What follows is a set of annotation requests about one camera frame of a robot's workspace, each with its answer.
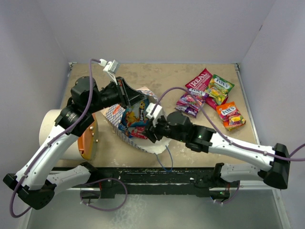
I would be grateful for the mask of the blue snack packet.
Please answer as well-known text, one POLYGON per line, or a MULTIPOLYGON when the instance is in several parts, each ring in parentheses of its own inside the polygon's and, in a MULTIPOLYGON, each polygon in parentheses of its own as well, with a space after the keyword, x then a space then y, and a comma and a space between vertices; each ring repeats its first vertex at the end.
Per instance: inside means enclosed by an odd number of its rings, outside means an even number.
POLYGON ((148 118, 145 116, 145 110, 149 105, 149 100, 142 100, 134 106, 127 108, 122 115, 121 124, 129 127, 146 126, 148 118))

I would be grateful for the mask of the blue checkered paper bag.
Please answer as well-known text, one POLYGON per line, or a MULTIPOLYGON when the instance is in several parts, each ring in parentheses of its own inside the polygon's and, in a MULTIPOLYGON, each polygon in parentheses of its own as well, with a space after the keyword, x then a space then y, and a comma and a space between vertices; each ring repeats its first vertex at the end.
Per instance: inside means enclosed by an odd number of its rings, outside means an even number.
POLYGON ((119 104, 112 105, 109 108, 102 110, 102 114, 107 122, 113 127, 115 134, 127 144, 137 148, 143 152, 156 155, 157 161, 165 172, 171 172, 173 169, 173 157, 171 159, 171 167, 166 168, 159 159, 159 154, 164 151, 170 152, 168 146, 170 139, 163 137, 160 141, 152 143, 144 134, 144 129, 148 124, 148 119, 145 116, 145 110, 150 103, 157 103, 158 98, 153 91, 147 87, 138 89, 147 96, 136 105, 130 108, 123 108, 119 104))

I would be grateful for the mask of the red pink snack packet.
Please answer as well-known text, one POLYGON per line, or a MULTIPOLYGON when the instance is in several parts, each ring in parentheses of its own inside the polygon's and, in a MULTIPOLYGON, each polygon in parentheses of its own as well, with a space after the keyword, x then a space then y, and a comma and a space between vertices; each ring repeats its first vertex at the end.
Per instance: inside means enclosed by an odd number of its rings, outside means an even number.
POLYGON ((140 139, 147 139, 147 136, 144 135, 144 131, 145 131, 144 126, 133 127, 131 130, 131 136, 140 139))

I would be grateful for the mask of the blue chocolate candy packet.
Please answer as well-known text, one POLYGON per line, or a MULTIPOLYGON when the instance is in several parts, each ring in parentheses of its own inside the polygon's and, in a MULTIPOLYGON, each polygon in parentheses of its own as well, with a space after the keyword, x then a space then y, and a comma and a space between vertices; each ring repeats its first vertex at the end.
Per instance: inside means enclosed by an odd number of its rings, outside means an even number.
POLYGON ((128 138, 132 138, 132 135, 130 133, 130 131, 128 130, 128 128, 126 126, 124 126, 123 124, 119 124, 118 125, 118 129, 128 138))

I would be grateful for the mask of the purple white snack packet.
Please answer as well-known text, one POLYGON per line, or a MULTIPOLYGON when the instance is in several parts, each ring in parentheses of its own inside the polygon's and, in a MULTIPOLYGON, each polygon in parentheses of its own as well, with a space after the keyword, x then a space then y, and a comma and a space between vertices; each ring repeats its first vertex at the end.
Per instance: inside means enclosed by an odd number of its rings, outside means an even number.
POLYGON ((196 118, 197 117, 197 114, 198 114, 198 111, 189 107, 189 106, 181 106, 181 105, 178 105, 176 106, 175 108, 176 110, 178 111, 181 111, 187 115, 190 115, 191 117, 194 117, 196 118))

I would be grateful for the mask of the purple pink candy packet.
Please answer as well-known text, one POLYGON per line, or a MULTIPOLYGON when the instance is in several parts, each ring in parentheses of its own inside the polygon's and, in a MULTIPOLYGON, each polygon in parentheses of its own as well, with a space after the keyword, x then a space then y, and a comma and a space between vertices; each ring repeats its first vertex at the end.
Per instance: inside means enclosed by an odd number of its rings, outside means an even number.
POLYGON ((184 93, 180 99, 176 102, 176 105, 187 106, 196 111, 199 111, 200 108, 205 103, 205 100, 209 97, 209 94, 200 91, 198 89, 189 88, 187 93, 184 93))

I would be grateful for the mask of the pink cookie snack packet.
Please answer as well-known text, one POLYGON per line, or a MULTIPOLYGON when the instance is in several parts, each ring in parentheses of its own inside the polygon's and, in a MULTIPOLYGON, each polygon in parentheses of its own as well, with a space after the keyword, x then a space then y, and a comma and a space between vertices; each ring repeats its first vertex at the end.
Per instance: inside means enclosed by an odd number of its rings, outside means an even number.
MULTIPOLYGON (((190 82, 188 82, 185 87, 186 88, 193 88, 193 89, 198 89, 200 91, 206 92, 206 88, 208 86, 208 83, 210 79, 212 78, 212 74, 207 70, 204 69, 198 76, 196 76, 194 79, 192 79, 190 82)), ((206 103, 212 107, 214 110, 216 109, 217 105, 216 102, 212 97, 208 97, 206 100, 206 103)))

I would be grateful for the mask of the green yellow candy packet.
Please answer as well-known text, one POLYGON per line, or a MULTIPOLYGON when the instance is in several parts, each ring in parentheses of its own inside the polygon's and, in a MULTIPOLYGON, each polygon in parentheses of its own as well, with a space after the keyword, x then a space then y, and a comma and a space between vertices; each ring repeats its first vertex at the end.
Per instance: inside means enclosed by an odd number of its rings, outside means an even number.
POLYGON ((229 92, 234 88, 234 84, 224 78, 214 74, 210 79, 206 92, 214 99, 217 105, 221 105, 228 97, 229 92))

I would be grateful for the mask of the orange snack packet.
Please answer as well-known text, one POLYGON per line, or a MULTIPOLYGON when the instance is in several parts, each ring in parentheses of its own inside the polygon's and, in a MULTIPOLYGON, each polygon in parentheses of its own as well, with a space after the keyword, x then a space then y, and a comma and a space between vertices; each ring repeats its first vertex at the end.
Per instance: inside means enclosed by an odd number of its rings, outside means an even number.
POLYGON ((216 107, 216 111, 226 130, 232 131, 246 123, 235 102, 225 103, 216 107))

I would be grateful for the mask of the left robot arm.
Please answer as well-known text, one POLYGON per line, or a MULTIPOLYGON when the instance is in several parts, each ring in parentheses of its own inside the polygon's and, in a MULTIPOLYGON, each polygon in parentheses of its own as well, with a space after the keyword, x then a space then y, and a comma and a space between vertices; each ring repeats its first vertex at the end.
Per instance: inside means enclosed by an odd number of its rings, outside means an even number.
POLYGON ((50 175, 50 172, 66 150, 93 124, 95 112, 116 104, 127 109, 147 98, 141 91, 132 89, 122 77, 101 90, 92 77, 79 78, 44 143, 21 170, 7 174, 3 182, 13 190, 14 196, 35 210, 45 207, 66 189, 82 184, 95 186, 101 175, 88 162, 57 175, 50 175))

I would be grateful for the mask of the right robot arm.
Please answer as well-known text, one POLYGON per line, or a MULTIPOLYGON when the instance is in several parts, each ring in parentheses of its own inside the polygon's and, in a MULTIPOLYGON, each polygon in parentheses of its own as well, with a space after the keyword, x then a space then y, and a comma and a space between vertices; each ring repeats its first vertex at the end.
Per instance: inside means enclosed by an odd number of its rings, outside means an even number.
POLYGON ((181 112, 168 116, 147 114, 147 118, 145 135, 153 143, 166 137, 184 143, 194 152, 220 154, 244 162, 241 165, 217 164, 212 182, 218 187, 227 182, 261 180, 273 188, 288 188, 290 162, 283 144, 262 146, 221 136, 212 128, 193 124, 181 112))

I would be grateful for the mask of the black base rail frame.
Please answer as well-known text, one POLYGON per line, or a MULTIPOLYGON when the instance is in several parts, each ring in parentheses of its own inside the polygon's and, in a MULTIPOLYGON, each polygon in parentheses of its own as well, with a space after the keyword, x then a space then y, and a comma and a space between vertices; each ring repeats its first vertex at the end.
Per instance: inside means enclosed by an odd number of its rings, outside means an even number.
POLYGON ((238 182, 220 178, 213 167, 176 167, 171 172, 151 167, 99 167, 90 184, 78 187, 101 191, 102 198, 129 195, 194 195, 201 198, 227 199, 238 182))

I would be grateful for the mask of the aluminium table frame rail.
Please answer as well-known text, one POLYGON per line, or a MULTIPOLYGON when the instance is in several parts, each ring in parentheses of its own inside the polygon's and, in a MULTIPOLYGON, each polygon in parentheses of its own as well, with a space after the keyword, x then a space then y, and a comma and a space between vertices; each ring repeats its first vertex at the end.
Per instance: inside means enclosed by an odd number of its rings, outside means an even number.
POLYGON ((240 84, 240 87, 241 87, 241 90, 242 90, 242 94, 243 94, 243 97, 244 97, 244 101, 245 101, 246 109, 247 109, 247 112, 248 112, 248 115, 249 115, 249 120, 250 120, 251 128, 252 128, 252 131, 253 131, 253 134, 254 134, 255 142, 259 145, 261 142, 260 142, 257 130, 256 130, 256 126, 255 126, 254 119, 253 119, 253 116, 252 116, 252 111, 251 111, 251 108, 250 108, 250 105, 249 105, 249 102, 248 102, 248 98, 247 98, 247 95, 246 95, 246 91, 245 91, 245 88, 244 88, 244 84, 243 84, 243 81, 242 81, 242 78, 241 78, 240 65, 238 63, 234 63, 234 68, 235 68, 235 71, 236 71, 236 74, 237 74, 237 77, 238 77, 238 80, 239 80, 239 84, 240 84))

